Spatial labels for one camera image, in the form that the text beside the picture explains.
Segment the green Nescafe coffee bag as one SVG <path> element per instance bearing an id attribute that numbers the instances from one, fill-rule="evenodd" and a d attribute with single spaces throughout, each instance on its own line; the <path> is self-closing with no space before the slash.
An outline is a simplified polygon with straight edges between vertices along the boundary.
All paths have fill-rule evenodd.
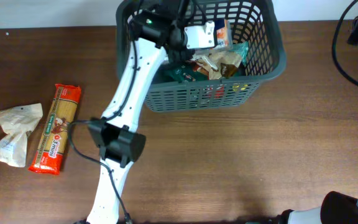
<path id="1" fill-rule="evenodd" d="M 209 66 L 202 66 L 196 62 L 185 62 L 171 68 L 161 68 L 156 77 L 165 82 L 200 82 L 206 80 L 220 80 L 241 75 L 239 67 L 223 64 L 218 71 Z"/>

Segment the beige snack bag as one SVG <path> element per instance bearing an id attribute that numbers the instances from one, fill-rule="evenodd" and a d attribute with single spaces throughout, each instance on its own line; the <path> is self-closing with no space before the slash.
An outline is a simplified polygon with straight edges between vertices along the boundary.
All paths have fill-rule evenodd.
<path id="1" fill-rule="evenodd" d="M 194 55 L 190 60 L 194 71 L 206 75 L 209 80 L 233 77 L 242 63 L 242 56 L 232 51 L 215 52 L 208 55 Z"/>

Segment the Kleenex tissue multipack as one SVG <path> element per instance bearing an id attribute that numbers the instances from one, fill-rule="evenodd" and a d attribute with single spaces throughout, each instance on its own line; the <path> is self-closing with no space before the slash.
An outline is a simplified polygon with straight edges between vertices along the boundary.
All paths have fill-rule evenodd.
<path id="1" fill-rule="evenodd" d="M 213 50 L 228 50 L 232 47 L 231 24 L 227 19 L 216 19 L 214 21 L 216 32 L 216 46 Z"/>

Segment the teal wet wipes packet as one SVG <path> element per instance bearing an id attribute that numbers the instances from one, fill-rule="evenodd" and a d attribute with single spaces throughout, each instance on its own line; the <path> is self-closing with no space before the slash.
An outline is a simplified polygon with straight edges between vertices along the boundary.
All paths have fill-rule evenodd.
<path id="1" fill-rule="evenodd" d="M 249 44 L 248 42 L 242 42 L 238 44 L 233 44 L 232 48 L 229 50 L 230 52 L 234 52 L 241 56 L 241 62 L 243 65 L 247 64 L 247 54 L 249 51 Z"/>

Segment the San Remo spaghetti packet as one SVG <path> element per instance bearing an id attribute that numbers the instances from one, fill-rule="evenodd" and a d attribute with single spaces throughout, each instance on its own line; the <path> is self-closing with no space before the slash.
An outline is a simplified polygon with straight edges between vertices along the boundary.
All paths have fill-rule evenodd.
<path id="1" fill-rule="evenodd" d="M 68 139 L 68 127 L 73 121 L 81 97 L 81 88 L 56 84 L 44 130 L 28 170 L 58 175 Z"/>

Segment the beige paper bag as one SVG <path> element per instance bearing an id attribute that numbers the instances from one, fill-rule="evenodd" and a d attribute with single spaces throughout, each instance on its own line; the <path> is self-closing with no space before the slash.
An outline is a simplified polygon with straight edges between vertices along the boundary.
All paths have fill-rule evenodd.
<path id="1" fill-rule="evenodd" d="M 25 167 L 28 137 L 43 116 L 40 103 L 0 111 L 0 126 L 6 134 L 0 140 L 0 162 Z"/>

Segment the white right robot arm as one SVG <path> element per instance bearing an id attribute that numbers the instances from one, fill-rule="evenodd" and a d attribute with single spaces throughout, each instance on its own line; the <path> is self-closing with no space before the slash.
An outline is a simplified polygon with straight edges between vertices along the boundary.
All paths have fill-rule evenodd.
<path id="1" fill-rule="evenodd" d="M 354 19 L 352 32 L 347 43 L 350 45 L 358 45 L 358 16 Z M 285 210 L 275 219 L 270 220 L 269 223 L 358 224 L 358 198 L 332 191 L 325 196 L 320 207 L 303 211 Z"/>

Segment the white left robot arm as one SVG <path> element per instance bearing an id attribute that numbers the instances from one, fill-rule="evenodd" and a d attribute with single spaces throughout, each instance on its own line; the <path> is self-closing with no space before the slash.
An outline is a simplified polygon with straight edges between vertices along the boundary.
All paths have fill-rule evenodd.
<path id="1" fill-rule="evenodd" d="M 121 195 L 130 168 L 142 154 L 146 137 L 137 132 L 142 105 L 152 80 L 166 60 L 188 59 L 185 17 L 188 1 L 180 1 L 171 13 L 152 6 L 139 8 L 127 23 L 129 55 L 118 88 L 100 118 L 76 120 L 69 125 L 71 133 L 78 124 L 87 126 L 99 149 L 99 158 L 79 155 L 100 166 L 96 196 L 83 223 L 117 223 L 119 213 L 132 223 Z"/>

